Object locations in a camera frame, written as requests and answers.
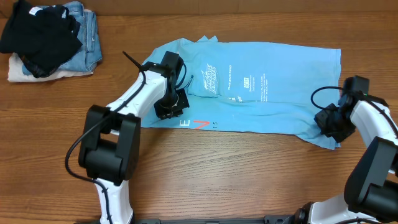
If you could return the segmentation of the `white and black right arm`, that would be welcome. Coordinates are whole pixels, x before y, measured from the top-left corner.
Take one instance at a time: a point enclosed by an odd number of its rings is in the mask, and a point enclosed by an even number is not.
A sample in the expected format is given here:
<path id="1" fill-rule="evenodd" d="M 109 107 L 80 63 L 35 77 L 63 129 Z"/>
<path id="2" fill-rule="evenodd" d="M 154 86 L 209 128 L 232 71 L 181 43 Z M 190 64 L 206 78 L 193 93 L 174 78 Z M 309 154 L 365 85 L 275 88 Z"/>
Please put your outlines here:
<path id="1" fill-rule="evenodd" d="M 372 96 L 369 79 L 354 76 L 340 87 L 336 105 L 321 108 L 315 122 L 321 133 L 342 142 L 359 131 L 366 150 L 349 175 L 343 194 L 309 202 L 289 223 L 390 223 L 397 221 L 397 125 L 389 105 Z"/>

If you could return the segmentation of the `light blue printed t-shirt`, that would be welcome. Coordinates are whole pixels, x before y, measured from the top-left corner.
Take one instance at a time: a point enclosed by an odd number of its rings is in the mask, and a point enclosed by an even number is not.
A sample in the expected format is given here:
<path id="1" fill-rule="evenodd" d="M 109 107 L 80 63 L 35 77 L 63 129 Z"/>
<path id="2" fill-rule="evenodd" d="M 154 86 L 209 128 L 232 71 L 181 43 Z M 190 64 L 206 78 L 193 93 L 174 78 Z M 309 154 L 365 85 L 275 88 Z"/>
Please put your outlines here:
<path id="1" fill-rule="evenodd" d="M 339 100 L 340 49 L 181 38 L 156 48 L 149 61 L 160 62 L 167 51 L 184 61 L 179 82 L 190 107 L 171 119 L 150 111 L 143 127 L 288 134 L 338 147 L 314 117 Z"/>

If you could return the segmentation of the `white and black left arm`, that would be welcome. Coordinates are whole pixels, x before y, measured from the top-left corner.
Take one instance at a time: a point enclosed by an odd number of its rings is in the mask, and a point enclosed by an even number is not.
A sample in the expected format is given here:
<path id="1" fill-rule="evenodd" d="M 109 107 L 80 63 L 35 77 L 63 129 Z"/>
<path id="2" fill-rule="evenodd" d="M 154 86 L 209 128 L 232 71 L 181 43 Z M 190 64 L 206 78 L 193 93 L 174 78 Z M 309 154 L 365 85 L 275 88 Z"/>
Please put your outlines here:
<path id="1" fill-rule="evenodd" d="M 139 159 L 141 121 L 150 110 L 159 119 L 180 116 L 189 103 L 178 77 L 185 64 L 167 51 L 160 63 L 138 64 L 135 83 L 108 106 L 93 105 L 86 114 L 79 166 L 99 196 L 98 223 L 134 223 L 129 180 Z"/>

